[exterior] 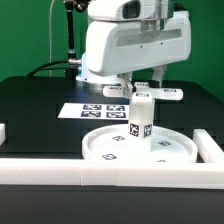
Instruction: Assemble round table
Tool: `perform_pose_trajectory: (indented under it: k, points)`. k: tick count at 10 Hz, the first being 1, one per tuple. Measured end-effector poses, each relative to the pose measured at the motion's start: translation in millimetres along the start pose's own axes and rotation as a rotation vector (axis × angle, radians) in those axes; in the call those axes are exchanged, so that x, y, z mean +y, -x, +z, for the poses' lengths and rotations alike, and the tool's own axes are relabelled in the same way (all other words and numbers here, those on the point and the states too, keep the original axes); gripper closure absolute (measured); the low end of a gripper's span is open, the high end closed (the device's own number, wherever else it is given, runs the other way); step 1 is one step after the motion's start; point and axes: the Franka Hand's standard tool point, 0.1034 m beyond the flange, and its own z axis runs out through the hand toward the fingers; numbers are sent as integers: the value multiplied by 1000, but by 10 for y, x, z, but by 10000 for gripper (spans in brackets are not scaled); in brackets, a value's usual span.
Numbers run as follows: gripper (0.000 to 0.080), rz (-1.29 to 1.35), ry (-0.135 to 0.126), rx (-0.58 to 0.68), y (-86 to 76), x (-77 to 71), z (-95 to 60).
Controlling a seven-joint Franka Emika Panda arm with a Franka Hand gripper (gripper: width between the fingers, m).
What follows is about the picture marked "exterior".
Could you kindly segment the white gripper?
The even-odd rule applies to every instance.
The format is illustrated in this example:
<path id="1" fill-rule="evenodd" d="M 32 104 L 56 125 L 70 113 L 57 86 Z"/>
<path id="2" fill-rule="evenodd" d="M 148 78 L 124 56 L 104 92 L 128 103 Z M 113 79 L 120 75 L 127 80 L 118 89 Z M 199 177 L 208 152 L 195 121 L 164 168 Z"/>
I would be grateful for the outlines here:
<path id="1" fill-rule="evenodd" d="M 191 51 L 189 13 L 177 11 L 163 30 L 145 30 L 140 21 L 92 22 L 86 36 L 86 65 L 100 76 L 117 75 L 123 96 L 132 96 L 132 74 L 153 68 L 152 79 L 161 82 L 166 64 L 186 60 Z"/>

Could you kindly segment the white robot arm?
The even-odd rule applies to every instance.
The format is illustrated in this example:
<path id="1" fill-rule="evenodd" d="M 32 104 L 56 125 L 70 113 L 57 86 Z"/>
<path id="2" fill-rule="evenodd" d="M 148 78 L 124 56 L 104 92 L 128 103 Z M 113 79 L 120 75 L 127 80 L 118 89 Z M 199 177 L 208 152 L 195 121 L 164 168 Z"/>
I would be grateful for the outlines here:
<path id="1" fill-rule="evenodd" d="M 87 12 L 86 67 L 117 76 L 125 97 L 132 72 L 153 69 L 150 85 L 160 87 L 167 66 L 190 55 L 189 12 L 173 0 L 91 0 Z"/>

